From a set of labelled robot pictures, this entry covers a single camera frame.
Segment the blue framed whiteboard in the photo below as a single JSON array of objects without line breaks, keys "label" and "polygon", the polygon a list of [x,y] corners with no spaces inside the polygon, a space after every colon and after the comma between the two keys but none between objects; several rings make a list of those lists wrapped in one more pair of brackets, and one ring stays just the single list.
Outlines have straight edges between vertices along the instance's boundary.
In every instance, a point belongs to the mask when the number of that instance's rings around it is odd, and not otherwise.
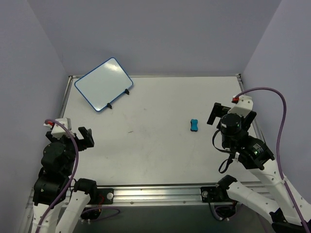
[{"label": "blue framed whiteboard", "polygon": [[96,112],[112,108],[111,104],[123,94],[129,95],[134,86],[116,58],[111,57],[74,83],[77,91]]}]

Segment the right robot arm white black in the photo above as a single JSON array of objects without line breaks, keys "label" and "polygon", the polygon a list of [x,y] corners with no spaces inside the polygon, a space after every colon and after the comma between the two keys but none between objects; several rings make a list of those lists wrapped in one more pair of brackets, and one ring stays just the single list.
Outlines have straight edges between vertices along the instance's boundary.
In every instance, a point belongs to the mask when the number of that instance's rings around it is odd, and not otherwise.
[{"label": "right robot arm white black", "polygon": [[278,169],[275,156],[248,129],[256,113],[246,116],[231,113],[229,107],[215,103],[207,120],[212,125],[219,118],[215,135],[222,137],[220,152],[229,155],[227,164],[238,161],[251,172],[272,196],[270,199],[246,187],[236,178],[225,175],[216,183],[216,196],[221,200],[239,202],[266,219],[276,233],[309,233],[311,205],[291,186]]}]

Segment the blue whiteboard eraser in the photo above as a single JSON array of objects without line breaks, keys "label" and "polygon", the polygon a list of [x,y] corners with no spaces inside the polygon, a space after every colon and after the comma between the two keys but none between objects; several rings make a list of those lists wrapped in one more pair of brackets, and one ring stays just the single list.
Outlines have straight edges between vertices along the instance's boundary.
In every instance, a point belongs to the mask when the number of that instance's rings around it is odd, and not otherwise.
[{"label": "blue whiteboard eraser", "polygon": [[191,132],[197,132],[198,131],[198,120],[197,119],[191,119],[190,120],[190,131]]}]

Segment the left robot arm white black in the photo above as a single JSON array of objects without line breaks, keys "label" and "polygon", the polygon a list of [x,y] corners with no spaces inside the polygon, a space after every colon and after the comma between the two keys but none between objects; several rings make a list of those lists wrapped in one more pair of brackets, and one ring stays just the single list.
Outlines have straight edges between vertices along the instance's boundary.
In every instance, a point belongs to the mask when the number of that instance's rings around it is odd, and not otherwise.
[{"label": "left robot arm white black", "polygon": [[98,197],[94,180],[80,178],[74,185],[72,196],[64,213],[60,211],[72,182],[76,152],[94,147],[92,130],[80,127],[82,138],[62,135],[56,138],[46,133],[50,143],[43,150],[42,168],[34,185],[34,233],[71,233],[88,203]]}]

